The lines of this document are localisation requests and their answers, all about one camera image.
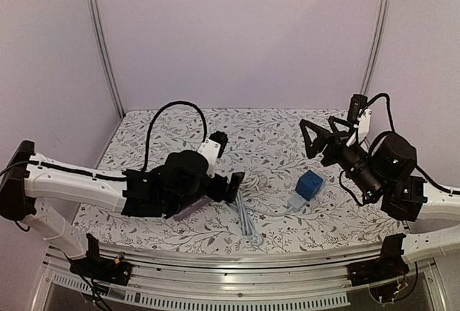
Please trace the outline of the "dark blue cube socket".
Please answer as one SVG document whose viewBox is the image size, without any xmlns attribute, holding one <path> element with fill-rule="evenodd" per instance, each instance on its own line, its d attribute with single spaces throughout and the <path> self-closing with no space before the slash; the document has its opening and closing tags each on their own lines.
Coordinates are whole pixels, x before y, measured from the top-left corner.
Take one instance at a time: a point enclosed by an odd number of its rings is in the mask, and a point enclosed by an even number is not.
<svg viewBox="0 0 460 311">
<path fill-rule="evenodd" d="M 305 172 L 297 181 L 295 192 L 304 200 L 312 200 L 321 190 L 324 178 L 313 170 Z"/>
</svg>

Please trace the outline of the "light blue power strip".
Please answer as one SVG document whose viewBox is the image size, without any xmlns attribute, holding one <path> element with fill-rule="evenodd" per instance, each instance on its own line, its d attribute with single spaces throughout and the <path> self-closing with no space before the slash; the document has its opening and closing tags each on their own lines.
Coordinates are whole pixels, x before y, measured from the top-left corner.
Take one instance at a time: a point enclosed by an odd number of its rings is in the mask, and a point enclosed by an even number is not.
<svg viewBox="0 0 460 311">
<path fill-rule="evenodd" d="M 287 204 L 288 207 L 294 211 L 300 210 L 305 204 L 307 203 L 301 196 L 299 196 L 296 192 L 293 196 L 290 197 Z"/>
</svg>

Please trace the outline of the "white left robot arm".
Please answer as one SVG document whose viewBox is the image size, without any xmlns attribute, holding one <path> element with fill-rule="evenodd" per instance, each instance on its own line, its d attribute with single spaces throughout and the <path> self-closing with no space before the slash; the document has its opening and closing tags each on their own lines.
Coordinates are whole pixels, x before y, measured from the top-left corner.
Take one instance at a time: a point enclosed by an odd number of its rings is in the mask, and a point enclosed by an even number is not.
<svg viewBox="0 0 460 311">
<path fill-rule="evenodd" d="M 102 277 L 106 261 L 83 235 L 48 203 L 61 199 L 95 205 L 135 218 L 170 218 L 201 198 L 234 202 L 244 172 L 216 173 L 221 144 L 206 139 L 196 151 L 171 153 L 153 170 L 106 172 L 58 162 L 35 151 L 32 141 L 17 147 L 1 171 L 1 217 L 35 229 L 92 278 Z"/>
</svg>

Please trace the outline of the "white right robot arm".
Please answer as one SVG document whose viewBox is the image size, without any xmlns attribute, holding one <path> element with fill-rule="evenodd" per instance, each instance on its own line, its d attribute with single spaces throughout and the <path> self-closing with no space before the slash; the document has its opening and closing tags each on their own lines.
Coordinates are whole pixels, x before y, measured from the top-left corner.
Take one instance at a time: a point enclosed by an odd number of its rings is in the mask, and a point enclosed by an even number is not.
<svg viewBox="0 0 460 311">
<path fill-rule="evenodd" d="M 417 150 L 394 131 L 380 133 L 368 150 L 359 143 L 350 144 L 351 131 L 340 131 L 337 124 L 347 122 L 329 119 L 330 129 L 311 121 L 300 121 L 308 158 L 322 154 L 321 164 L 337 164 L 361 191 L 355 203 L 379 203 L 381 210 L 397 221 L 439 219 L 459 220 L 459 190 L 436 183 L 419 165 Z M 378 259 L 372 263 L 377 279 L 387 279 L 399 265 L 446 256 L 459 250 L 459 227 L 452 226 L 418 235 L 400 233 L 382 242 Z"/>
</svg>

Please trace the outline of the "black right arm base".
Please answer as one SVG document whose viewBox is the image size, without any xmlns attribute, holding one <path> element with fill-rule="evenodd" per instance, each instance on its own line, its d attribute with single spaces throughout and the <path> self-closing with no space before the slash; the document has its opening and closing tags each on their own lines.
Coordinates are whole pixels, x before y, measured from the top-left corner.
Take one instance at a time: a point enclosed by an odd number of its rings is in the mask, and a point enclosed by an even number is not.
<svg viewBox="0 0 460 311">
<path fill-rule="evenodd" d="M 380 254 L 376 259 L 355 262 L 347 266 L 347 279 L 353 287 L 392 279 L 409 272 L 403 261 L 404 233 L 388 236 L 382 242 Z"/>
</svg>

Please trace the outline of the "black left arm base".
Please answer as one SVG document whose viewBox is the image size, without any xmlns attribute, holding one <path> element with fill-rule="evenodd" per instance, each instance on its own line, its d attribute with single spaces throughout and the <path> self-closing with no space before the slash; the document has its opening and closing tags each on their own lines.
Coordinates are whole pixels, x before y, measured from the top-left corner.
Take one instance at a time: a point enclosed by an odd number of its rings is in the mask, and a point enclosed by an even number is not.
<svg viewBox="0 0 460 311">
<path fill-rule="evenodd" d="M 88 248 L 82 259 L 71 259 L 70 271 L 90 279 L 127 286 L 133 265 L 125 259 L 125 253 L 119 252 L 114 258 L 100 255 L 99 241 L 87 233 Z"/>
</svg>

